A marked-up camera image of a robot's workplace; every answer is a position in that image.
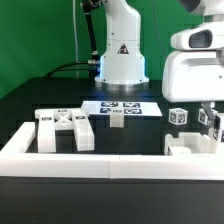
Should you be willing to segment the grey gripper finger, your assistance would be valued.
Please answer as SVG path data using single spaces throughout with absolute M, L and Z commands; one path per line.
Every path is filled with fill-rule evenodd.
M 212 111 L 212 108 L 215 106 L 215 103 L 209 102 L 209 101 L 203 101 L 201 103 L 201 106 L 202 106 L 205 114 L 208 116 L 207 125 L 214 129 L 219 129 L 220 128 L 220 118 L 217 115 L 215 115 Z

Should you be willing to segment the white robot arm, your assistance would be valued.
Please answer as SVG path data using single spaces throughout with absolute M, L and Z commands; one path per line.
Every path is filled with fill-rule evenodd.
M 224 0 L 178 0 L 203 23 L 171 37 L 174 51 L 165 61 L 162 93 L 170 102 L 200 102 L 211 125 L 224 129 L 224 113 L 213 103 L 224 101 Z M 107 47 L 100 59 L 98 86 L 129 90 L 145 85 L 145 59 L 140 53 L 139 13 L 126 0 L 101 0 L 106 12 Z

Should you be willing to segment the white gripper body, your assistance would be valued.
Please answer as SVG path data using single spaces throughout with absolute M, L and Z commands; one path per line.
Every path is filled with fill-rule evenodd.
M 204 22 L 171 37 L 162 93 L 170 102 L 224 101 L 224 22 Z

